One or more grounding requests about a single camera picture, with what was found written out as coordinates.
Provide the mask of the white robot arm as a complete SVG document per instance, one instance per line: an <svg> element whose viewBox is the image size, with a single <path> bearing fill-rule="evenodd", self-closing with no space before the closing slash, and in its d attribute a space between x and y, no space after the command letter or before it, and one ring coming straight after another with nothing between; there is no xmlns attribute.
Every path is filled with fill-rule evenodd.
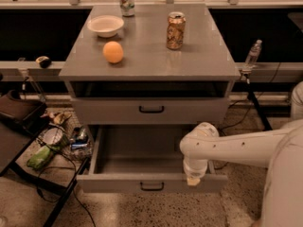
<svg viewBox="0 0 303 227"><path fill-rule="evenodd" d="M259 227L303 227L303 120L279 130L220 137L209 123L180 142L187 183L204 177L210 160L266 167Z"/></svg>

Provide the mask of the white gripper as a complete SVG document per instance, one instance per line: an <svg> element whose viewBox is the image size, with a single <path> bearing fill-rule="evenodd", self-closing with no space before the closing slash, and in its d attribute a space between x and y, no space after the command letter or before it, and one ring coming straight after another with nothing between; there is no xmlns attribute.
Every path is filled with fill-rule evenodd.
<svg viewBox="0 0 303 227"><path fill-rule="evenodd" d="M187 185L197 186L200 183L200 179L204 177L207 171L207 160L189 159L185 157L183 160L183 168L187 174Z"/></svg>

